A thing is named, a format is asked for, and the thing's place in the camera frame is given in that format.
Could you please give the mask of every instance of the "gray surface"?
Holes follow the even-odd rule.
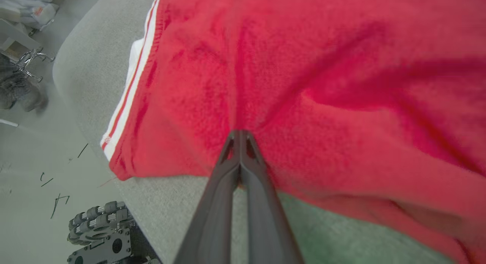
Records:
[[[133,41],[153,0],[100,0],[73,29],[55,61],[54,82],[108,172],[99,141],[120,99]],[[125,203],[164,263],[172,263],[207,179],[132,178],[119,183]],[[442,263],[439,253],[390,229],[280,195],[306,263]],[[232,263],[248,262],[246,195],[234,196]]]

